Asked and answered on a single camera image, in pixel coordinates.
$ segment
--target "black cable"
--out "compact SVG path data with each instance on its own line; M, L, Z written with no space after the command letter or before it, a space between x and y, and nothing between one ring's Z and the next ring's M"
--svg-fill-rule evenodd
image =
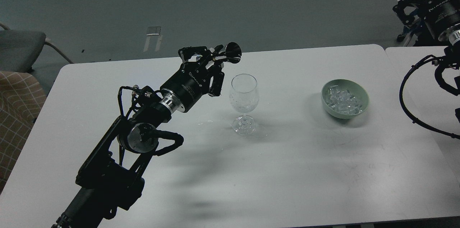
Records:
M419 120L418 118L416 118L410 111L409 109L407 109L406 105L404 104L404 99L403 99L403 90L404 90L404 86L406 85L406 82L407 80L409 79L409 77L411 76L411 74L413 72L415 72L417 69L419 69L422 65L424 64L427 64L427 63L430 63L432 61L435 61L435 60L439 60L440 58L438 57L435 57L433 55L430 55L430 56L426 56L424 57L422 60L418 61L415 65L412 66L412 68L409 70L409 72L406 74L406 76L404 76L404 79L402 80L402 83L401 83L401 87L399 89L399 102L401 103L401 107L402 107L402 110L404 111L404 113L406 113L406 115L412 120L412 123L414 124L418 124L419 126L421 127L424 127L426 128L427 130L431 130L431 131L434 131L436 133L441 133L443 135L448 135L450 136L451 138L457 138L457 139L460 139L460 135L457 135L457 134L454 134L454 133L449 133L449 132L446 132L446 131L443 131L443 130L439 130L433 126L430 126L428 125L427 123Z
M123 89L128 89L128 90L131 90L131 91L136 92L136 93L141 93L141 90L133 88L133 87L129 87L129 86L122 86L118 90L118 107L120 108L120 115L125 116L125 112L123 111L123 103L121 102L121 94L122 94ZM138 101L137 100L136 101L131 100L131 103L134 103L134 102L137 104ZM131 107L128 110L128 114L125 117L129 116L131 111L135 108L136 104L131 104Z

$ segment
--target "white object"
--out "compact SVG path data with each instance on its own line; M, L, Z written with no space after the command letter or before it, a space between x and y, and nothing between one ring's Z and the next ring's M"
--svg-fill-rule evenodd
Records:
M329 63L337 58L340 64ZM180 63L65 66L0 195L0 227L51 226L79 190L79 167L118 115L118 88L157 89ZM243 53L224 71L222 96L203 96L159 126L183 135L184 145L155 157L142 197L100 228L331 226L460 212L458 182L431 133L402 112L401 78L380 46ZM259 85L251 113L259 126L249 136L230 127L237 116L230 81L240 73L257 76ZM321 87L340 78L361 84L372 101L349 122L321 107ZM127 108L129 92L124 102ZM114 155L117 148L115 141Z

